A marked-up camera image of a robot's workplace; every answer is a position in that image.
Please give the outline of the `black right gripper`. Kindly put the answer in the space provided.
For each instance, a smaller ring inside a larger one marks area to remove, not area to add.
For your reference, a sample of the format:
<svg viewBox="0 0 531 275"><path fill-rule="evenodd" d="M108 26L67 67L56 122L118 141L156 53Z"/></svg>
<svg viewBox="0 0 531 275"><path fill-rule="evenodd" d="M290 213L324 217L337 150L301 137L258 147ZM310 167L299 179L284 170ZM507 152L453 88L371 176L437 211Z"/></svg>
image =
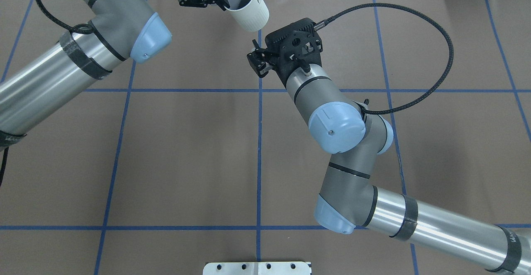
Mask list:
<svg viewBox="0 0 531 275"><path fill-rule="evenodd" d="M277 29L265 36L267 48L261 48L256 39L253 49L247 54L247 61L258 78L264 78L272 69L283 86L300 63L322 66L322 41L314 30L315 22L303 18Z"/></svg>

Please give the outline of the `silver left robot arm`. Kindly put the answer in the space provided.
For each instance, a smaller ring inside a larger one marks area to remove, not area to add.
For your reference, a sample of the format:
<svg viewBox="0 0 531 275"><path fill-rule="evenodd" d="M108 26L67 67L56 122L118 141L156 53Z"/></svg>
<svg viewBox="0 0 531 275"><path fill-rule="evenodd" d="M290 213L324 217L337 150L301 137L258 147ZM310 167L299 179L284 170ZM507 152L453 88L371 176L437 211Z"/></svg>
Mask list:
<svg viewBox="0 0 531 275"><path fill-rule="evenodd" d="M83 0L95 14L65 29L58 42L1 84L1 150L25 137L72 98L132 58L144 63L171 43L171 33L146 0Z"/></svg>

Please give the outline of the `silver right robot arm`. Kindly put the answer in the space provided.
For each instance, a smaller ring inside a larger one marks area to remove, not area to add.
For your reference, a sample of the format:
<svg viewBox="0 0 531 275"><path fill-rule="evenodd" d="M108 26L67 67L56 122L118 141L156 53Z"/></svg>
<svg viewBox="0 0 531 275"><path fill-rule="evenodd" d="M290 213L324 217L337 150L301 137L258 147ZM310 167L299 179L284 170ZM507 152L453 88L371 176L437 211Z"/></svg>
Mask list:
<svg viewBox="0 0 531 275"><path fill-rule="evenodd" d="M301 19L254 39L247 55L258 77L277 73L310 134L331 154L317 196L316 221L349 235L357 226L468 260L494 275L529 275L530 233L467 218L370 183L377 156L393 141L391 124L349 99L322 68L317 30Z"/></svg>

